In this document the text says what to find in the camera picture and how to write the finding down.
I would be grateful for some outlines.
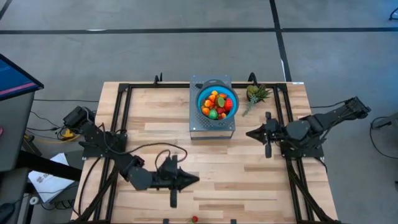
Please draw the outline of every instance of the blue screen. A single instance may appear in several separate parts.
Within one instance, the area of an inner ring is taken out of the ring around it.
[[[30,78],[0,59],[0,98],[37,87]]]

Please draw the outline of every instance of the concrete floor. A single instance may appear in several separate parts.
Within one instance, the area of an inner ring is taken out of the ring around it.
[[[276,0],[276,5],[281,28],[398,27],[398,21],[387,20],[398,7],[393,0]],[[273,26],[268,0],[13,0],[0,21],[0,30]],[[311,105],[359,96],[373,109],[364,120],[337,126],[323,147],[339,219],[396,223],[398,160],[374,150],[369,122],[398,112],[398,32],[283,33],[283,39],[292,80],[305,82]],[[0,35],[0,53],[44,83],[36,98],[98,100],[105,81],[153,80],[160,72],[166,81],[193,74],[241,81],[250,72],[260,81],[284,80],[273,32]],[[82,104],[36,101],[32,110],[61,124],[76,105]],[[29,126],[49,127],[34,116]],[[374,139],[380,150],[398,156],[393,133],[386,127]],[[77,144],[37,146],[47,157],[81,150]],[[36,207],[32,223],[66,222],[71,212]]]

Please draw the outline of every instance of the potted plant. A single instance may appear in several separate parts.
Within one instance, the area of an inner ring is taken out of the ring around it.
[[[246,116],[256,103],[260,101],[264,102],[264,99],[269,98],[269,90],[267,90],[264,85],[249,85],[247,87],[246,96],[248,98],[248,107],[242,116]]]

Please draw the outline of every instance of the monitor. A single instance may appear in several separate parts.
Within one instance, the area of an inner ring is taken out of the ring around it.
[[[41,82],[0,54],[0,101],[43,88]]]

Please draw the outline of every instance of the wood plank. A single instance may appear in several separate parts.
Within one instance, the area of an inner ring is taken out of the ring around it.
[[[106,82],[98,105],[96,124],[110,128],[119,82]],[[304,85],[287,83],[294,119],[311,113]],[[293,223],[294,210],[290,194],[286,164],[280,149],[272,145],[273,156],[266,159],[264,146],[248,138],[245,133],[259,127],[265,121],[265,112],[276,117],[272,97],[258,103],[247,116],[245,89],[236,89],[240,105],[236,113],[236,131],[230,140],[191,141],[189,129],[189,92],[184,88],[136,88],[133,89],[127,119],[128,143],[131,150],[141,144],[169,142],[188,151],[188,157],[179,165],[183,170],[199,175],[201,180],[178,194],[178,207],[170,208],[170,192],[135,191],[129,182],[119,176],[112,222],[160,223],[169,218],[171,223],[188,223],[193,215],[201,223]],[[123,94],[118,127],[123,114]],[[284,121],[287,113],[282,104]],[[168,146],[152,146],[136,152],[145,161],[145,168],[155,169],[155,157],[163,149],[183,157],[183,152]],[[78,195],[88,169],[94,159],[85,162]],[[308,188],[319,205],[332,218],[337,218],[325,168],[315,159],[303,160]],[[88,179],[83,194],[83,208],[87,207],[98,191],[103,160],[96,165]],[[303,217],[305,207],[300,195]],[[106,203],[101,217],[105,216]]]

